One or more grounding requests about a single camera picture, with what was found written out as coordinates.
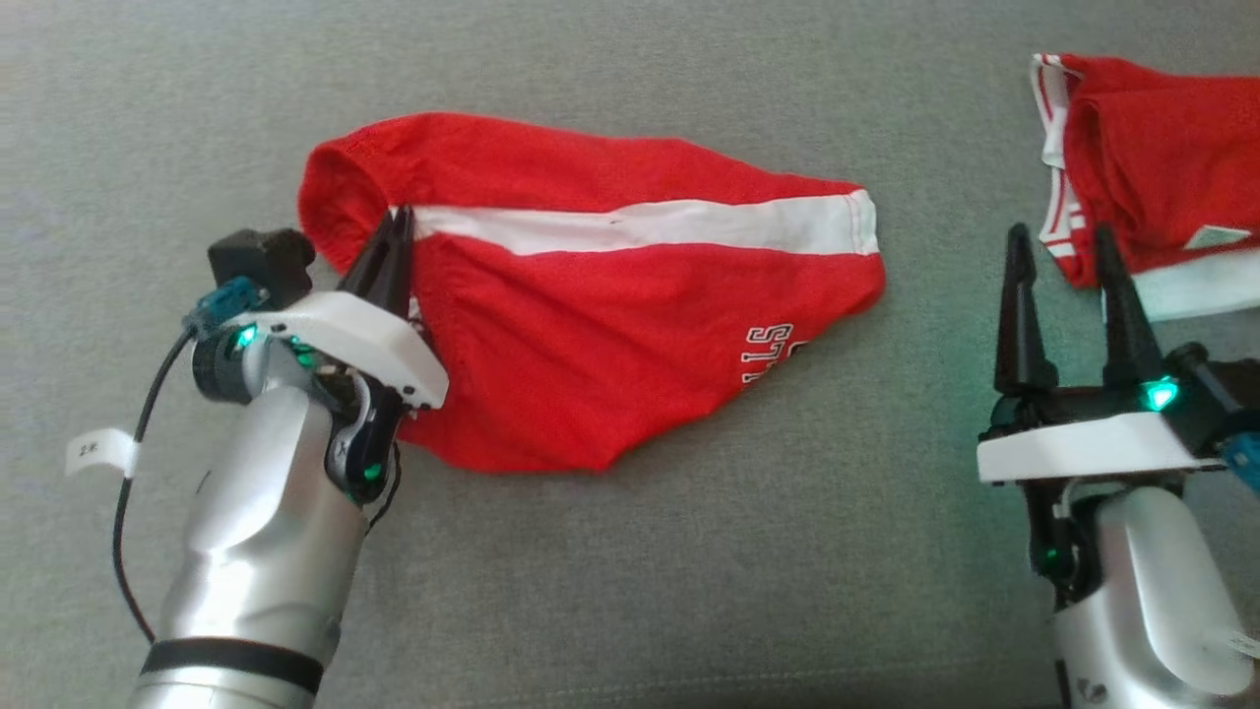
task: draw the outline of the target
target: gray fabric surface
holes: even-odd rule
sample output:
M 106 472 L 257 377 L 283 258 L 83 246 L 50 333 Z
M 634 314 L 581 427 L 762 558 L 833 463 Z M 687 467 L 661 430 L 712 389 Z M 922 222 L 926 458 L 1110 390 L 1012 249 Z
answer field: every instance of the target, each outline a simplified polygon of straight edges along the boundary
M 408 450 L 321 706 L 1052 703 L 1022 502 L 974 467 L 1003 234 L 1040 224 L 1048 194 L 1028 55 L 1260 71 L 1254 0 L 58 0 L 5 15 L 0 704 L 39 709 L 120 705 L 144 656 L 108 563 L 117 481 L 62 479 L 66 441 L 132 426 L 210 285 L 204 247 L 292 223 L 311 146 L 422 110 L 679 135 L 859 181 L 890 283 L 606 477 L 481 477 Z M 1096 382 L 1097 301 L 1038 258 L 1052 358 Z M 1157 329 L 1221 358 L 1260 350 L 1256 311 Z M 236 416 L 179 373 L 129 524 L 150 615 Z M 1256 500 L 1225 476 L 1188 499 L 1257 627 Z

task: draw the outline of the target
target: white stripe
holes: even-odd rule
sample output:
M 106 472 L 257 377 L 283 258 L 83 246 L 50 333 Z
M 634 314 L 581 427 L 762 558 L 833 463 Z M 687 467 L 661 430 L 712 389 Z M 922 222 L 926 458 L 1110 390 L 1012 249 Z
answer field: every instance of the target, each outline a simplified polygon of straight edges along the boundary
M 1260 248 L 1211 253 L 1134 273 L 1152 320 L 1173 320 L 1260 306 Z
M 1056 257 L 1056 258 L 1063 258 L 1063 257 L 1067 257 L 1067 256 L 1076 256 L 1076 247 L 1072 246 L 1071 242 L 1067 242 L 1067 243 L 1055 243 L 1053 246 L 1047 246 L 1046 249 L 1048 249 L 1050 254 L 1053 256 L 1053 257 Z
M 879 252 L 874 203 L 864 189 L 756 204 L 699 199 L 631 204 L 605 213 L 416 205 L 416 238 L 449 233 L 520 256 L 619 251 L 662 243 L 714 243 L 788 253 Z

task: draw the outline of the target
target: clothing item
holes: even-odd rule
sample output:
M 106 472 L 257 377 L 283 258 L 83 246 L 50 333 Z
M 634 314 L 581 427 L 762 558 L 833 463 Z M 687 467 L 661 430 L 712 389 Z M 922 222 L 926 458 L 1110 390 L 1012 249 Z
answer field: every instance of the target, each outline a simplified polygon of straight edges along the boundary
M 311 154 L 299 213 L 336 268 L 398 204 L 451 379 L 399 438 L 464 468 L 606 468 L 883 290 L 864 189 L 675 139 L 422 113 Z
M 1051 205 L 1041 241 L 1097 285 L 1110 222 L 1147 314 L 1260 305 L 1260 77 L 1181 77 L 1124 59 L 1036 54 Z

